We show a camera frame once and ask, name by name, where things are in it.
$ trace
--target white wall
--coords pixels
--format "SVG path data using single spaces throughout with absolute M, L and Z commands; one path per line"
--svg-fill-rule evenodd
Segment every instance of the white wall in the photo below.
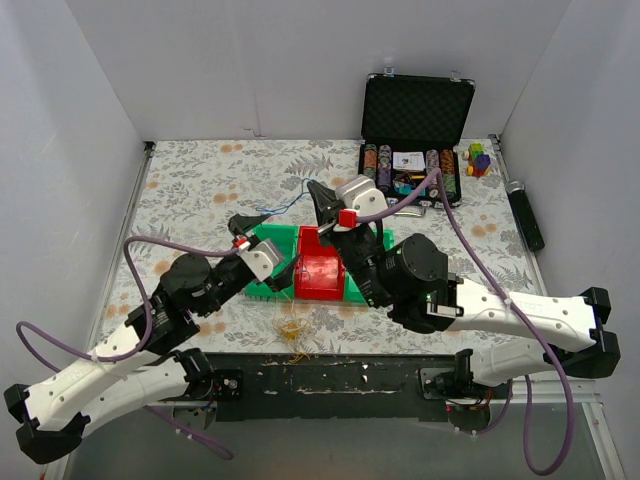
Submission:
M 608 288 L 622 361 L 599 381 L 629 478 L 640 472 L 640 4 L 573 0 L 503 135 L 546 248 L 550 294 Z
M 0 70 L 4 391 L 50 374 L 22 348 L 18 320 L 85 347 L 143 145 L 63 0 L 0 0 Z M 1 476 L 37 478 L 17 427 L 0 408 Z
M 501 132 L 569 0 L 67 0 L 144 139 L 356 138 L 365 78 L 477 81 Z

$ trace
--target open black briefcase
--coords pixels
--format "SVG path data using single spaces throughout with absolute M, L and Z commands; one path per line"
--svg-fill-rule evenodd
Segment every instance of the open black briefcase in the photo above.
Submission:
M 392 72 L 367 78 L 358 173 L 374 179 L 393 204 L 438 166 L 449 202 L 460 202 L 460 169 L 453 147 L 462 136 L 475 82 Z M 412 204 L 439 201 L 437 186 L 432 184 Z

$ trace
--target plastic bin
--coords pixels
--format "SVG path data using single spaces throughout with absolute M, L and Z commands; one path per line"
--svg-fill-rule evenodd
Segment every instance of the plastic bin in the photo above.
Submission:
M 298 236 L 300 261 L 296 266 L 296 298 L 342 300 L 344 265 L 333 247 L 323 247 L 316 227 L 300 227 Z
M 393 231 L 383 231 L 383 243 L 385 250 L 389 250 L 393 247 Z M 349 275 L 349 272 L 346 272 L 345 274 L 344 301 L 352 303 L 366 303 L 364 301 L 364 297 L 360 293 L 360 290 L 358 290 L 356 283 L 353 281 L 353 278 Z
M 276 244 L 276 247 L 278 247 L 280 252 L 282 252 L 282 255 L 284 255 L 284 262 L 276 267 L 274 274 L 279 273 L 291 260 L 293 260 L 293 257 L 295 257 L 298 245 L 298 230 L 299 227 L 293 225 L 269 224 L 258 225 L 253 229 L 253 233 L 255 233 L 260 240 L 270 238 L 273 243 Z M 294 288 L 293 285 L 291 285 L 289 288 L 285 288 L 283 291 L 275 293 L 272 292 L 264 283 L 258 285 L 255 282 L 251 282 L 247 285 L 245 293 L 251 297 L 277 297 L 286 299 L 288 296 L 293 299 Z

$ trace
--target stack of poker chips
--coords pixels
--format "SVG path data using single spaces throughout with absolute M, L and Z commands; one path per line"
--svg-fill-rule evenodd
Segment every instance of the stack of poker chips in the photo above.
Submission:
M 439 157 L 437 150 L 427 151 L 427 175 L 429 175 L 429 173 L 438 166 L 438 160 Z M 438 196 L 438 181 L 435 178 L 431 183 L 429 183 L 427 190 L 429 192 L 429 197 L 436 198 Z
M 378 150 L 378 189 L 381 192 L 391 190 L 391 147 L 382 145 Z
M 362 173 L 371 180 L 376 179 L 376 170 L 378 169 L 378 147 L 373 143 L 367 143 L 364 146 L 364 168 Z
M 456 176 L 453 152 L 451 150 L 443 150 L 440 153 L 440 170 L 442 171 L 442 183 L 444 183 L 444 191 L 448 198 L 456 194 Z

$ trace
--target table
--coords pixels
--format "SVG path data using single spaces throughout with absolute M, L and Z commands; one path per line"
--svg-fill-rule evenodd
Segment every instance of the table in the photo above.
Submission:
M 455 216 L 480 258 L 510 291 L 540 293 L 521 237 L 516 229 L 491 142 L 462 140 L 460 147 L 480 142 L 492 159 L 489 175 L 461 175 L 462 202 Z M 304 178 L 335 188 L 356 175 L 360 144 L 353 140 L 250 140 L 158 142 L 137 202 L 131 233 L 205 249 L 228 249 L 227 221 L 235 213 L 255 215 L 260 207 L 288 204 L 301 191 Z M 465 162 L 461 161 L 461 172 Z M 270 223 L 315 225 L 311 199 L 303 197 Z M 392 217 L 385 228 L 396 242 L 414 232 L 424 233 L 449 255 L 449 269 L 482 281 L 463 250 L 442 209 L 429 209 L 424 218 Z M 180 252 L 136 244 L 133 259 L 148 292 Z M 124 261 L 99 325 L 100 341 L 139 305 L 140 295 Z M 295 300 L 293 305 L 256 300 L 244 295 L 223 309 L 198 319 L 201 331 L 187 346 L 209 352 L 286 353 L 291 351 L 273 326 L 295 311 L 309 322 L 301 349 L 342 354 L 451 354 L 462 348 L 502 343 L 506 335 L 487 332 L 443 332 L 420 335 L 387 319 L 383 309 L 364 305 Z

